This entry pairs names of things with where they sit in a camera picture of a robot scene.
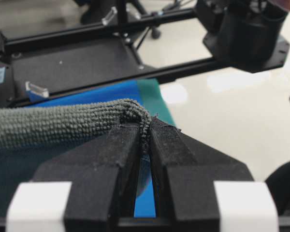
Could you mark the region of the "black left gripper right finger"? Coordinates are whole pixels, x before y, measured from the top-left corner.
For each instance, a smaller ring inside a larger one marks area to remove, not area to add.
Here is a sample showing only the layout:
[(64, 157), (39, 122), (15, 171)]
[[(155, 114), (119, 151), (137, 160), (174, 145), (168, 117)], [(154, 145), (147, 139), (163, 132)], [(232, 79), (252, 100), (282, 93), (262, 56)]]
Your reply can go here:
[(248, 167), (153, 118), (149, 128), (156, 212), (178, 232), (277, 232), (276, 206)]

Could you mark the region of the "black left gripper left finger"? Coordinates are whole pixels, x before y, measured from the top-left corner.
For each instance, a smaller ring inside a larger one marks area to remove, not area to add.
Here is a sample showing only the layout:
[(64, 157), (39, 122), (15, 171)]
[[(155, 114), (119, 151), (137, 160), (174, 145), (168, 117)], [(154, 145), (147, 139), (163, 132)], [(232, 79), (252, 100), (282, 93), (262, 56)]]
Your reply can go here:
[(18, 185), (6, 231), (110, 231), (133, 213), (140, 154), (140, 127), (129, 123), (42, 163)]

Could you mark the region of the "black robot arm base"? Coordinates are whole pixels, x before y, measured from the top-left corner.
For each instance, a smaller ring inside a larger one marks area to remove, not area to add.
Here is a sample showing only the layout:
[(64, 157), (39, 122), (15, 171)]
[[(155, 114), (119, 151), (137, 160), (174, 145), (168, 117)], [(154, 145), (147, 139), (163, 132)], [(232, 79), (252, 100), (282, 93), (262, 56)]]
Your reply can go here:
[(281, 35), (285, 10), (268, 0), (199, 0), (194, 10), (216, 60), (250, 73), (284, 66), (290, 49)]

